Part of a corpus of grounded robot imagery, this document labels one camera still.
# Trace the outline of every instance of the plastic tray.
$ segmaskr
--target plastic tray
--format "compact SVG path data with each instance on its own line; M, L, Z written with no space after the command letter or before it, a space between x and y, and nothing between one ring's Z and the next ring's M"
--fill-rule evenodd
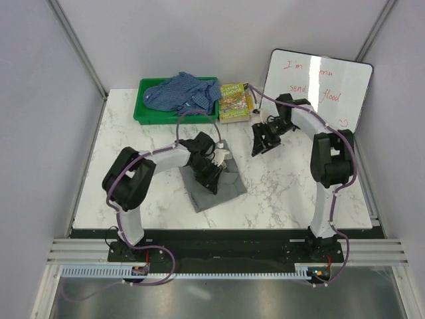
M199 80L217 80L217 78L198 78ZM142 78L139 85L139 93L137 94L137 100L135 103L133 118L138 121L141 125L150 124L176 124L179 119L178 116L174 116L175 111L164 112L157 111L147 108L143 103L143 93L151 86L161 84L168 78ZM216 121L218 118L218 101L215 102L210 117ZM203 115L190 115L185 116L182 124L202 124L210 123L210 120Z

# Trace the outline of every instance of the black mounting plate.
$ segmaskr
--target black mounting plate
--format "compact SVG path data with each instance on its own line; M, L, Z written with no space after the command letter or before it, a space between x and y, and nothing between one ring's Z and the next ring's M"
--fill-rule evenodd
M266 273L294 272L296 263L327 264L327 255L309 256L303 241L261 236L259 231L146 231L138 246L159 245L175 256L175 273ZM343 262L341 245L328 252L333 263ZM144 263L146 251L130 249L124 242L111 243L108 261L112 263ZM159 249L149 250L150 273L171 269L171 258Z

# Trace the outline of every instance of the gray wall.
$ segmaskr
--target gray wall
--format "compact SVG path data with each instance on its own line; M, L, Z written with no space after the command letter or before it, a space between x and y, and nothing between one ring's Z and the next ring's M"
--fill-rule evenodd
M402 239L425 298L425 2L395 7L366 58L375 66L357 137L379 210Z
M107 89L184 70L264 85L273 49L354 59L385 0L59 0Z
M0 1L0 317L28 318L100 95L43 0Z

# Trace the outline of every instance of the white marble surface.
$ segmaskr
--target white marble surface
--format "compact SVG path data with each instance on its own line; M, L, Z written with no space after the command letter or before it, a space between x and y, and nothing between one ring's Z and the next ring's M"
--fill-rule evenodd
M116 224L105 204L102 180L122 148L151 150L175 140L176 125L141 126L133 119L137 90L111 90L73 227L108 228ZM195 213L177 168L155 175L141 220L157 229L304 229L313 218L316 186L310 175L312 142L301 131L283 136L283 146L251 157L251 123L218 125L239 166L248 193ZM182 125L181 138L200 130L214 139L213 125ZM371 228L360 183L341 191L335 222L342 229Z

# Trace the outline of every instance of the gray towel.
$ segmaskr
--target gray towel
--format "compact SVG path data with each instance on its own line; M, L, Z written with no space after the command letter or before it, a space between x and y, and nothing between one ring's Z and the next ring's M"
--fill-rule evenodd
M224 149L228 150L226 141L223 140L222 142ZM218 178L217 195L211 193L195 180L195 174L191 167L179 168L195 212L199 213L246 193L234 158L226 159L225 162L227 168L223 169Z

